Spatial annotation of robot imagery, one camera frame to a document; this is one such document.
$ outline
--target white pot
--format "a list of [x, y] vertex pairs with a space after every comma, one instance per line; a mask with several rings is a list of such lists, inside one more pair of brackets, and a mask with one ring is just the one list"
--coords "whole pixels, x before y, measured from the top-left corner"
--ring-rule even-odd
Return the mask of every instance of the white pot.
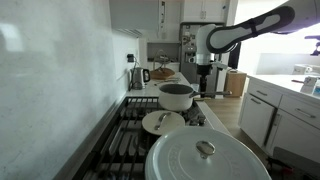
[[271, 179], [257, 156], [238, 140], [190, 126], [157, 140], [148, 153], [145, 176], [148, 180]]
[[192, 105], [193, 97], [200, 94], [209, 96], [232, 94], [230, 91], [213, 93], [194, 92], [192, 87], [183, 84], [166, 84], [159, 89], [159, 104], [169, 111], [188, 110]]

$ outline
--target drawer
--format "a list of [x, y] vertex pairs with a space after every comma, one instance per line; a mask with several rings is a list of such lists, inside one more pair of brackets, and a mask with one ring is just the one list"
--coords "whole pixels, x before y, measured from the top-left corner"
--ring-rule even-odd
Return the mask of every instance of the drawer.
[[250, 94], [273, 106], [278, 107], [280, 104], [282, 94], [275, 90], [266, 88], [258, 84], [250, 83], [247, 91]]
[[283, 96], [279, 108], [320, 129], [320, 108], [318, 106]]

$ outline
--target drawer handle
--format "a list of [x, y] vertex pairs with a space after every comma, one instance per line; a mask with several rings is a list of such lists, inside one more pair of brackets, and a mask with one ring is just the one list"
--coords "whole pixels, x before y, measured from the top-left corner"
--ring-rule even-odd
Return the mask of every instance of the drawer handle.
[[255, 99], [253, 99], [253, 98], [251, 98], [251, 101], [253, 101], [253, 102], [257, 103], [257, 104], [261, 104], [261, 102], [255, 100]]
[[264, 96], [268, 96], [268, 94], [266, 94], [266, 93], [264, 93], [264, 92], [261, 92], [261, 91], [257, 91], [257, 93], [262, 94], [262, 95], [264, 95]]
[[312, 114], [308, 114], [306, 112], [304, 112], [303, 110], [299, 109], [299, 108], [296, 108], [295, 109], [298, 113], [304, 115], [304, 116], [307, 116], [308, 118], [316, 118], [316, 116], [312, 115]]

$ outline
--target pot handle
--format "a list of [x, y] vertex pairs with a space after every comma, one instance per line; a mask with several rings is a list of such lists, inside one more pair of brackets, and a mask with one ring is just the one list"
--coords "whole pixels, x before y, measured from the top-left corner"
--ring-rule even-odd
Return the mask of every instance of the pot handle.
[[211, 156], [215, 152], [215, 147], [208, 141], [198, 141], [196, 144], [196, 148], [200, 153], [200, 157], [202, 159], [207, 159], [208, 156]]
[[204, 96], [215, 96], [215, 95], [224, 95], [224, 96], [227, 96], [227, 95], [231, 95], [232, 92], [231, 91], [216, 91], [216, 92], [212, 92], [212, 93], [206, 93], [206, 92], [193, 92], [192, 94], [190, 94], [189, 98], [193, 98], [194, 96], [197, 96], [197, 95], [201, 95], [201, 94], [204, 94]]

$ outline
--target cabinet handle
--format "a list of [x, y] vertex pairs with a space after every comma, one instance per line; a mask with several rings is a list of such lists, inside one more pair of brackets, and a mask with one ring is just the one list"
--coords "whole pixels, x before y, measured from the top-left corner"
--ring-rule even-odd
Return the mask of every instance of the cabinet handle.
[[201, 13], [200, 13], [200, 18], [201, 18], [201, 19], [204, 19], [204, 11], [201, 11]]
[[255, 99], [253, 99], [253, 98], [251, 98], [251, 101], [253, 101], [253, 102], [257, 103], [257, 104], [261, 104], [261, 102], [255, 100]]
[[278, 126], [280, 122], [280, 118], [281, 118], [280, 114], [277, 114], [276, 118], [274, 119], [273, 126]]
[[261, 94], [261, 95], [264, 95], [264, 96], [268, 96], [267, 93], [264, 93], [264, 92], [261, 92], [261, 91], [257, 91], [257, 93]]
[[316, 118], [316, 116], [312, 115], [312, 114], [309, 114], [309, 113], [306, 113], [304, 112], [303, 110], [299, 109], [299, 108], [296, 108], [295, 109], [298, 113], [304, 115], [304, 116], [307, 116], [308, 118]]

